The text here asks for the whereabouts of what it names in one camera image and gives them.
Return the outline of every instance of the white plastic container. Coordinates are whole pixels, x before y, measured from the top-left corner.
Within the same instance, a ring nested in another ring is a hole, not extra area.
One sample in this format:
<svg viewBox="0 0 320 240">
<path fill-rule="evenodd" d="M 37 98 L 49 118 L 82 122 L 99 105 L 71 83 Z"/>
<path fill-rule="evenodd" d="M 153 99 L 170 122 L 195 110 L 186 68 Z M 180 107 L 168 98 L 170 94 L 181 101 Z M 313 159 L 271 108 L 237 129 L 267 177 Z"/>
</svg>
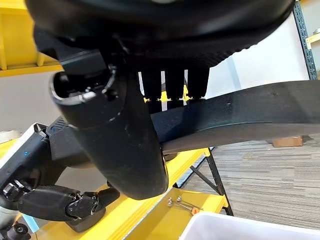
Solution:
<svg viewBox="0 0 320 240">
<path fill-rule="evenodd" d="M 320 230 L 201 212 L 191 218 L 179 240 L 320 240 Z"/>
</svg>

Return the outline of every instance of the metal tool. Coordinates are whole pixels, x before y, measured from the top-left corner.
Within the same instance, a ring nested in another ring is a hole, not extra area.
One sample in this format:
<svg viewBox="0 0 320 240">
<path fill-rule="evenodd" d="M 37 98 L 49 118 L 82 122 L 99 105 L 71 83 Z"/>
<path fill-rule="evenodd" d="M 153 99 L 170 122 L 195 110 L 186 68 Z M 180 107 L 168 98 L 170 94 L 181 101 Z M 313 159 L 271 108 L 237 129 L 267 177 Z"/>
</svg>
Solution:
<svg viewBox="0 0 320 240">
<path fill-rule="evenodd" d="M 182 197 L 181 197 L 181 196 L 178 196 L 178 197 L 176 198 L 176 201 L 177 201 L 178 203 L 180 203 L 180 204 L 184 203 L 184 205 L 189 205 L 189 206 L 192 206 L 192 207 L 197 208 L 197 209 L 199 209 L 199 210 L 204 210 L 203 208 L 200 208 L 200 207 L 198 207 L 198 206 L 196 206 L 196 205 L 194 205 L 194 204 L 192 204 L 192 203 L 190 203 L 190 202 L 187 202 L 187 201 L 182 200 Z"/>
<path fill-rule="evenodd" d="M 196 207 L 196 206 L 188 206 L 188 205 L 179 203 L 179 202 L 177 202 L 177 201 L 173 201 L 173 200 L 172 200 L 172 197 L 170 197 L 170 198 L 168 199 L 168 206 L 169 206 L 169 207 L 172 207 L 172 206 L 181 207 L 181 208 L 183 208 L 183 209 L 185 209 L 185 210 L 190 211 L 192 215 L 195 215 L 195 214 L 197 214 L 197 213 L 200 212 L 200 209 L 199 209 L 198 207 Z"/>
</svg>

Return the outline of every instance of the yellow metal shelving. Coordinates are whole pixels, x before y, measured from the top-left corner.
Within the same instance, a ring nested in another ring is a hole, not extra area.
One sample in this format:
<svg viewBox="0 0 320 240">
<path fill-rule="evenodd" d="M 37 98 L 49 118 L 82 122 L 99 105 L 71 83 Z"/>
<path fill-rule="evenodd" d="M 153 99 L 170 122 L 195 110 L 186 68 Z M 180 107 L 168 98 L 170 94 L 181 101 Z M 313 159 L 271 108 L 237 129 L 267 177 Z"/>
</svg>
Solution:
<svg viewBox="0 0 320 240">
<path fill-rule="evenodd" d="M 140 224 L 127 235 L 126 240 L 179 239 L 192 214 L 180 207 L 168 207 L 168 199 L 175 200 L 178 196 L 206 212 L 219 213 L 223 207 L 228 207 L 228 202 L 224 195 L 212 195 L 172 188 Z"/>
<path fill-rule="evenodd" d="M 199 150 L 185 151 L 178 154 L 176 158 L 167 162 L 167 170 L 169 176 L 169 186 L 172 186 L 177 180 L 186 172 L 186 170 L 195 163 L 201 155 L 208 156 L 209 150 L 207 148 Z M 124 238 L 140 221 L 141 219 L 159 203 L 167 197 L 168 194 L 175 193 L 175 190 L 170 188 L 166 193 L 145 199 L 134 200 L 121 195 L 116 201 L 108 205 L 104 217 L 91 229 L 83 233 L 74 232 L 64 222 L 50 222 L 34 235 L 34 239 L 38 240 L 118 240 Z M 205 193 L 194 193 L 205 196 L 207 200 L 203 204 L 208 206 L 212 204 L 214 212 L 220 211 L 221 208 L 227 207 L 228 203 L 225 196 L 214 196 Z"/>
<path fill-rule="evenodd" d="M 24 0 L 0 1 L 0 77 L 62 70 L 37 51 L 33 27 Z"/>
<path fill-rule="evenodd" d="M 306 46 L 310 50 L 312 48 L 311 44 L 320 40 L 320 33 L 309 36 L 305 39 Z"/>
</svg>

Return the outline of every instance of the black cylindrical actuator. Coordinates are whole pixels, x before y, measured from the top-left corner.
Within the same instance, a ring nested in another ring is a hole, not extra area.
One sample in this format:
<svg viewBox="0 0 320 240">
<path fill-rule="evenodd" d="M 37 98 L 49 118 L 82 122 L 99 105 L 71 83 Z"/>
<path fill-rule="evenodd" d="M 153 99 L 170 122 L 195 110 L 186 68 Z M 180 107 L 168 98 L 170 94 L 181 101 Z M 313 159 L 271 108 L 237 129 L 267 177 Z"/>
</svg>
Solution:
<svg viewBox="0 0 320 240">
<path fill-rule="evenodd" d="M 167 169 L 137 75 L 118 69 L 105 85 L 73 92 L 65 82 L 66 76 L 56 73 L 50 94 L 83 150 L 112 186 L 136 200 L 164 193 Z"/>
</svg>

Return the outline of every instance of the cardboard box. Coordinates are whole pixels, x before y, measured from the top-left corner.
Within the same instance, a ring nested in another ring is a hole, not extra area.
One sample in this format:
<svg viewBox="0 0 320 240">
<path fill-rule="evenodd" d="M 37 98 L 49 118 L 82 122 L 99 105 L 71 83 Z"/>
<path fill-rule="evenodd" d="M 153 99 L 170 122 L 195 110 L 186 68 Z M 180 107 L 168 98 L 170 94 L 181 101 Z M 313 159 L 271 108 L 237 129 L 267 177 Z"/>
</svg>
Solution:
<svg viewBox="0 0 320 240">
<path fill-rule="evenodd" d="M 292 137 L 283 137 L 283 138 L 274 139 L 272 141 L 272 145 L 275 148 L 300 147 L 303 145 L 303 137 L 302 136 L 292 136 Z"/>
</svg>

